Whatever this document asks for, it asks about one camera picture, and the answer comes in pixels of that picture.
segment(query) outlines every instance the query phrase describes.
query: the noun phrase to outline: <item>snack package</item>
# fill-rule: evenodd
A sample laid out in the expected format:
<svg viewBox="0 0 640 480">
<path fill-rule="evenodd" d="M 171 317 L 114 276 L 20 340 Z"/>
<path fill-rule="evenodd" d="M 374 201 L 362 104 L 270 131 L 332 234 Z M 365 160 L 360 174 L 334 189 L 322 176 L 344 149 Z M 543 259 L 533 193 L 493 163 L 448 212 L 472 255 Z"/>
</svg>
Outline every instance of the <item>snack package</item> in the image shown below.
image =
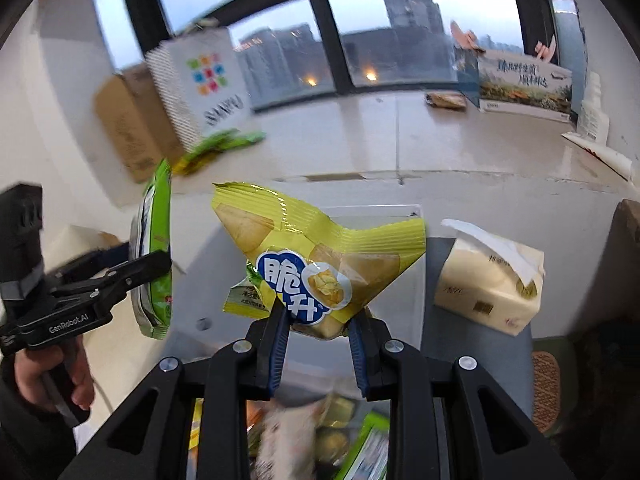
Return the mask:
<svg viewBox="0 0 640 480">
<path fill-rule="evenodd" d="M 218 154 L 257 144 L 264 137 L 263 132 L 241 134 L 237 129 L 223 130 L 206 137 L 193 150 L 185 154 L 174 166 L 174 173 L 179 175 L 195 173 L 214 160 Z"/>
<path fill-rule="evenodd" d="M 310 480 L 314 477 L 316 427 L 324 400 L 299 408 L 276 407 L 264 417 L 255 461 L 257 480 Z"/>
<path fill-rule="evenodd" d="M 131 225 L 129 259 L 162 250 L 170 253 L 169 216 L 171 168 L 163 160 L 145 189 L 145 197 Z M 164 339 L 171 321 L 172 275 L 145 283 L 131 291 L 131 304 L 140 332 Z"/>
<path fill-rule="evenodd" d="M 421 218 L 347 229 L 302 200 L 254 184 L 216 184 L 212 206 L 249 260 L 247 280 L 266 310 L 237 294 L 227 303 L 238 314 L 265 317 L 278 297 L 294 329 L 321 339 L 340 335 L 426 247 Z"/>
<path fill-rule="evenodd" d="M 316 462 L 340 466 L 349 452 L 349 437 L 343 430 L 321 428 L 316 433 Z"/>
<path fill-rule="evenodd" d="M 466 99 L 460 92 L 427 92 L 424 99 L 434 108 L 466 110 Z"/>
<path fill-rule="evenodd" d="M 262 304 L 260 294 L 258 294 L 261 282 L 262 277 L 258 271 L 254 269 L 251 262 L 247 262 L 246 278 L 231 287 L 222 311 L 254 319 L 269 317 L 269 311 Z"/>
<path fill-rule="evenodd" d="M 389 449 L 389 419 L 367 414 L 356 442 L 351 447 L 335 480 L 382 480 L 386 478 Z"/>
<path fill-rule="evenodd" d="M 202 421 L 202 405 L 204 399 L 196 399 L 191 418 L 191 433 L 189 436 L 189 452 L 187 455 L 186 480 L 196 479 L 198 468 L 198 446 L 200 444 L 200 423 Z M 246 402 L 246 438 L 248 454 L 254 458 L 258 454 L 260 436 L 262 434 L 262 420 L 267 413 L 269 403 L 261 400 Z"/>
</svg>

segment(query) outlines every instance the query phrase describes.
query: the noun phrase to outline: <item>white tissue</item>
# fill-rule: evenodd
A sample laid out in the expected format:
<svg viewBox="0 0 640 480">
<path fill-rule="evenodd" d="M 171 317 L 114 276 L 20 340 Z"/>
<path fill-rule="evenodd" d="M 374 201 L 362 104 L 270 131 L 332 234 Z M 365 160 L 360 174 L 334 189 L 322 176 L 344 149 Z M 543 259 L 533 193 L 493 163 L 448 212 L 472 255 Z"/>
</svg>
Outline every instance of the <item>white tissue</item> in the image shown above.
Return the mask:
<svg viewBox="0 0 640 480">
<path fill-rule="evenodd" d="M 532 264 L 532 262 L 527 260 L 518 252 L 516 245 L 511 240 L 495 237 L 491 233 L 479 228 L 477 225 L 451 218 L 445 218 L 441 222 L 441 225 L 451 227 L 456 231 L 460 231 L 461 233 L 471 236 L 481 244 L 489 247 L 494 253 L 498 254 L 498 256 L 511 266 L 511 269 L 514 270 L 525 285 L 531 283 L 537 274 L 542 273 L 534 264 Z"/>
</svg>

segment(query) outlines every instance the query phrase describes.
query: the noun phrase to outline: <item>sky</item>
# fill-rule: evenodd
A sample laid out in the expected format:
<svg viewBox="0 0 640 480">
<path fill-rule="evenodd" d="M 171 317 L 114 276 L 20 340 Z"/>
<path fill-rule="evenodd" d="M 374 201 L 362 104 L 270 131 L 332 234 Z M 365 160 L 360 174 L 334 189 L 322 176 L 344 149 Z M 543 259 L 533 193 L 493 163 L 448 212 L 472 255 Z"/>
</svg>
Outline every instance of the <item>sky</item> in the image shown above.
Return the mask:
<svg viewBox="0 0 640 480">
<path fill-rule="evenodd" d="M 122 0 L 96 0 L 98 17 L 116 67 L 142 59 Z M 194 18 L 228 0 L 161 0 L 170 27 L 184 28 Z M 477 36 L 489 34 L 492 40 L 522 46 L 522 35 L 515 0 L 433 0 L 440 5 L 445 29 L 456 20 L 463 30 Z M 341 33 L 388 27 L 383 0 L 329 0 Z M 239 39 L 261 27 L 287 28 L 308 23 L 319 38 L 308 0 L 294 0 L 272 7 L 230 27 L 232 39 Z"/>
</svg>

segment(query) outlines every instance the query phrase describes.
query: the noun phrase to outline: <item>cardboard box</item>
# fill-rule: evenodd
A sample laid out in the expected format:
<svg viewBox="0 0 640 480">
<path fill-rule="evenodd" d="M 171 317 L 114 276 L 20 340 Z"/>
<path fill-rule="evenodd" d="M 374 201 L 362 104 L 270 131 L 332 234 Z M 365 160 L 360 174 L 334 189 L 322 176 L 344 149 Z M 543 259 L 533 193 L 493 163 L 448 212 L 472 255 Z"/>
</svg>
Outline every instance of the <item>cardboard box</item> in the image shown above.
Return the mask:
<svg viewBox="0 0 640 480">
<path fill-rule="evenodd" d="M 435 304 L 500 332 L 518 335 L 540 310 L 544 253 L 491 235 L 538 270 L 522 285 L 511 265 L 478 240 L 457 238 L 442 267 Z"/>
<path fill-rule="evenodd" d="M 144 63 L 113 75 L 94 98 L 95 112 L 133 180 L 146 182 L 158 163 L 184 155 Z"/>
<path fill-rule="evenodd" d="M 481 110 L 568 122 L 572 72 L 533 56 L 456 49 L 462 93 Z"/>
</svg>

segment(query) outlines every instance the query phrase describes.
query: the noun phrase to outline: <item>sleeve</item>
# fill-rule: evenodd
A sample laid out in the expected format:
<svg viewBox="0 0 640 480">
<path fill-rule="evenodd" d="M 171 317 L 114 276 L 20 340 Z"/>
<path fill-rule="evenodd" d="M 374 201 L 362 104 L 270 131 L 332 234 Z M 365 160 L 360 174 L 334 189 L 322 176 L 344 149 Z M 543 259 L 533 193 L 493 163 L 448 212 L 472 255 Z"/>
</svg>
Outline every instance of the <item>sleeve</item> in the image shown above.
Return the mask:
<svg viewBox="0 0 640 480">
<path fill-rule="evenodd" d="M 54 480 L 76 455 L 76 441 L 58 413 L 28 403 L 15 384 L 14 359 L 0 364 L 0 456 L 22 475 Z"/>
</svg>

